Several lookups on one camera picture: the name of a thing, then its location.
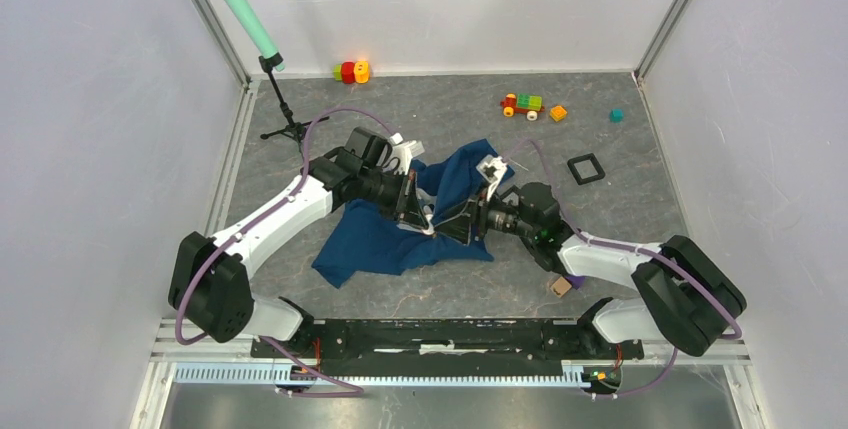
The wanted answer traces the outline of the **blue Mickey Mouse t-shirt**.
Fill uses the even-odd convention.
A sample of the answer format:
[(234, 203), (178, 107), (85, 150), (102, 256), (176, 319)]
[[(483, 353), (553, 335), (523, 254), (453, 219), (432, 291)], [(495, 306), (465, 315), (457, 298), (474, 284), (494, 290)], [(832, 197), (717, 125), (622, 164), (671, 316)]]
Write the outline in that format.
[[(498, 152), (487, 139), (478, 139), (439, 163), (411, 162), (418, 188), (435, 199), (434, 221), (443, 219), (448, 209), (479, 187), (482, 176), (476, 166), (489, 155), (496, 157)], [(441, 234), (402, 229), (382, 217), (375, 204), (358, 199), (345, 205), (311, 267), (339, 288), (357, 272), (399, 276), (410, 269), (452, 260), (491, 262), (494, 256), (483, 241), (463, 245)]]

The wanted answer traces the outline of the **tan wooden cube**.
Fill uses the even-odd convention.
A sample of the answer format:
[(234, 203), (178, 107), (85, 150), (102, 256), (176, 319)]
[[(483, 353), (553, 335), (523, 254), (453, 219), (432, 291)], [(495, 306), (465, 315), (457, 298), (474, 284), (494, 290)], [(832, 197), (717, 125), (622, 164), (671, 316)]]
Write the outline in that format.
[(557, 298), (563, 298), (572, 288), (570, 281), (564, 277), (557, 278), (549, 285), (550, 291)]

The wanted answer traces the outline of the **red green orange toy blocks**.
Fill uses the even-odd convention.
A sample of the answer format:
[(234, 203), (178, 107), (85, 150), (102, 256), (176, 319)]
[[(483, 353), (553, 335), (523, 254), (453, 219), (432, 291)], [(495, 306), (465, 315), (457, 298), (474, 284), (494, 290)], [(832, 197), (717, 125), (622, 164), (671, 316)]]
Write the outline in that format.
[(333, 67), (333, 78), (344, 84), (365, 84), (371, 78), (371, 66), (366, 60), (346, 61)]

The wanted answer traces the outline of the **colourful toy block train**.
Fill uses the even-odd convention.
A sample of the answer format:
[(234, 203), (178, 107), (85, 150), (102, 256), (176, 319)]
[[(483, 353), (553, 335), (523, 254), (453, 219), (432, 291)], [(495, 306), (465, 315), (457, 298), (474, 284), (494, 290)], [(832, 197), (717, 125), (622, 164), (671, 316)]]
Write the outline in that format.
[(505, 117), (523, 115), (528, 121), (536, 121), (545, 112), (542, 102), (539, 95), (508, 93), (499, 105)]

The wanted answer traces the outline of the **black tripod microphone stand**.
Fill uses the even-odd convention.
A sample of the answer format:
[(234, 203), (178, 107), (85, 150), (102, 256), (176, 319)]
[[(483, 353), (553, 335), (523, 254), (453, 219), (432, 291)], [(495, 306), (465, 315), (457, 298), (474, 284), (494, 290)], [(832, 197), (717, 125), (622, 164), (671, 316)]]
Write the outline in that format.
[(283, 57), (279, 53), (275, 53), (270, 57), (259, 55), (258, 62), (260, 64), (262, 72), (267, 76), (271, 84), (271, 87), (277, 98), (278, 108), (286, 122), (286, 125), (281, 129), (262, 133), (260, 135), (260, 139), (263, 141), (267, 141), (271, 138), (280, 136), (292, 140), (296, 143), (299, 154), (303, 156), (305, 150), (306, 132), (312, 125), (312, 122), (299, 122), (295, 120), (294, 112), (288, 104), (287, 100), (285, 99), (277, 81), (277, 78), (274, 75), (274, 71), (277, 65), (283, 62)]

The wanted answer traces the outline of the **black square frame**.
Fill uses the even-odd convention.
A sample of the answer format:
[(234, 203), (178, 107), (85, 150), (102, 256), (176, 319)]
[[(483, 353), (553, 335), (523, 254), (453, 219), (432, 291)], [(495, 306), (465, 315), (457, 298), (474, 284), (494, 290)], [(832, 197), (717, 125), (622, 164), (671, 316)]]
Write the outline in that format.
[(606, 177), (606, 172), (594, 153), (573, 157), (566, 164), (578, 186), (598, 182)]

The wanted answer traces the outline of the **purple cube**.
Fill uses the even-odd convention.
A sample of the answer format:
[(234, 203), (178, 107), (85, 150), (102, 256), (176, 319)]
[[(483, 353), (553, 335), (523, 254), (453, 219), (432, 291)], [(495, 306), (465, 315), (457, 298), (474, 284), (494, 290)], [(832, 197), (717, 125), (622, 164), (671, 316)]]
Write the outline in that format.
[(565, 278), (575, 288), (579, 288), (585, 283), (584, 276), (566, 275)]

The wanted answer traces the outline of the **teal small cube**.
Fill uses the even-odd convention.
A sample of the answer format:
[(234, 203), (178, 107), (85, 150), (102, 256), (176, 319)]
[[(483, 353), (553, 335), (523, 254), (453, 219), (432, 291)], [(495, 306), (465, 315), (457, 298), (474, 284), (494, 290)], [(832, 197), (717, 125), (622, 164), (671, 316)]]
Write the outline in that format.
[(625, 113), (622, 109), (615, 108), (612, 109), (609, 113), (609, 119), (613, 123), (620, 123), (623, 121), (625, 117)]

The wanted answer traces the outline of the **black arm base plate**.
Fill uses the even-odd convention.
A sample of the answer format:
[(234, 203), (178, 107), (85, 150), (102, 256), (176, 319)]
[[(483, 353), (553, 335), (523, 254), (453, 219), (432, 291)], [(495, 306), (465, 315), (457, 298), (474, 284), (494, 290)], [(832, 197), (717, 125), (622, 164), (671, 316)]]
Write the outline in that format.
[(639, 342), (610, 343), (572, 319), (325, 319), (283, 348), (329, 376), (555, 376), (564, 361), (641, 360)]

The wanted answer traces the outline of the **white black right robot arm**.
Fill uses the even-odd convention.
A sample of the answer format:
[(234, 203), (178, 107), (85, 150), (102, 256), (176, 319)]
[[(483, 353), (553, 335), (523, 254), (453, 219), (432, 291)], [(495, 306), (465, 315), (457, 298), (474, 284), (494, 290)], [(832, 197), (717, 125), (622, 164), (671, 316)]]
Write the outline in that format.
[(745, 296), (692, 239), (675, 235), (636, 244), (592, 236), (568, 224), (548, 184), (527, 183), (503, 194), (482, 187), (434, 230), (463, 244), (490, 231), (510, 234), (545, 271), (635, 291), (634, 298), (606, 298), (585, 313), (577, 341), (591, 357), (630, 340), (665, 340), (699, 357), (715, 341), (741, 336), (737, 319), (747, 308)]

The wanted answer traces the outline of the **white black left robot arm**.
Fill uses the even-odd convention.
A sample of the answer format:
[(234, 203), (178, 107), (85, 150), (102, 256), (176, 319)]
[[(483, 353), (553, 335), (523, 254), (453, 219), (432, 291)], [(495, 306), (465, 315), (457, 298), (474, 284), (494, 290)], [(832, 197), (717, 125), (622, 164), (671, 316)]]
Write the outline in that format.
[(168, 303), (219, 343), (238, 335), (266, 336), (290, 356), (306, 354), (314, 330), (304, 323), (305, 313), (284, 298), (255, 294), (253, 276), (300, 231), (358, 199), (405, 229), (431, 232), (411, 167), (423, 152), (417, 140), (355, 128), (345, 145), (309, 161), (249, 216), (211, 236), (187, 235), (178, 248)]

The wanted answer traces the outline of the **orange toy brick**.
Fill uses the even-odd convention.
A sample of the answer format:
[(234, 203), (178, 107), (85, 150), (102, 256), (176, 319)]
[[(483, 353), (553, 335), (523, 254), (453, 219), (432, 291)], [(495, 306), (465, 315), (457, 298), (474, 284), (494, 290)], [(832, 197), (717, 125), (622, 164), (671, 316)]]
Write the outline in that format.
[(562, 105), (555, 105), (549, 110), (549, 117), (554, 122), (564, 121), (565, 118), (567, 117), (567, 114), (568, 114), (567, 109)]

